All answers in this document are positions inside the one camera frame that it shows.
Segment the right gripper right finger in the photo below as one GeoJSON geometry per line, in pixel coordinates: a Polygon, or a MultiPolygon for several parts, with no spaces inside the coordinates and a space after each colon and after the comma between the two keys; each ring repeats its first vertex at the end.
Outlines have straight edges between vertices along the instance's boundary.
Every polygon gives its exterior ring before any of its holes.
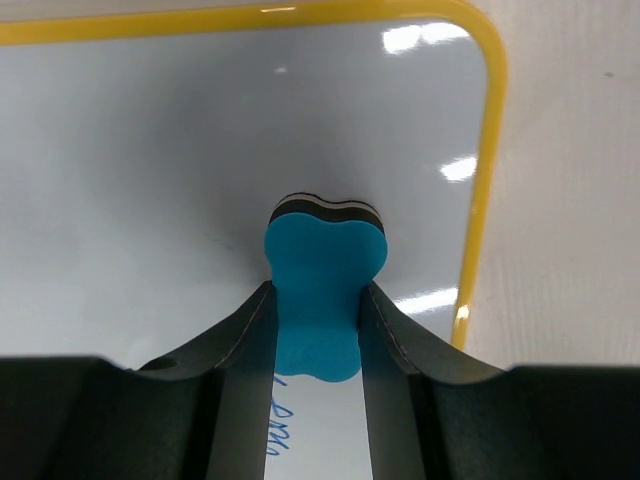
{"type": "Polygon", "coordinates": [[[635,479],[635,367],[477,360],[403,314],[376,285],[358,343],[377,479],[635,479]]]}

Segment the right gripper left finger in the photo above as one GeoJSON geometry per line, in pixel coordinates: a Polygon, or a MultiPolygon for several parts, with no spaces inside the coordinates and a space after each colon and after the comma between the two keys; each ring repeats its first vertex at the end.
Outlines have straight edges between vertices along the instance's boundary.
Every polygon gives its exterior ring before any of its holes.
{"type": "Polygon", "coordinates": [[[132,370],[1,362],[5,479],[260,479],[278,334],[263,283],[233,314],[132,370]]]}

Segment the blue whiteboard eraser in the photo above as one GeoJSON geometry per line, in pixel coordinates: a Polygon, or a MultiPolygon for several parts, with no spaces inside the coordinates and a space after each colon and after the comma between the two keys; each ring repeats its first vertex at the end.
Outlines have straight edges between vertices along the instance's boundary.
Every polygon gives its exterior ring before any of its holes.
{"type": "Polygon", "coordinates": [[[331,383],[354,377],[361,292],[388,255],[379,213],[362,201],[293,193],[272,212],[264,251],[278,311],[276,373],[331,383]]]}

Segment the yellow framed whiteboard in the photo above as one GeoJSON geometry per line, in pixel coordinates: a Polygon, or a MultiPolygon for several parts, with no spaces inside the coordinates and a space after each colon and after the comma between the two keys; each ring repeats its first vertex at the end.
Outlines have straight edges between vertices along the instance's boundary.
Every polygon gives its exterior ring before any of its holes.
{"type": "MultiPolygon", "coordinates": [[[[1,362],[182,346],[273,285],[264,235],[298,192],[374,207],[369,286],[461,351],[506,68],[463,1],[3,23],[1,362]]],[[[363,474],[362,360],[338,383],[274,364],[260,479],[363,474]]]]}

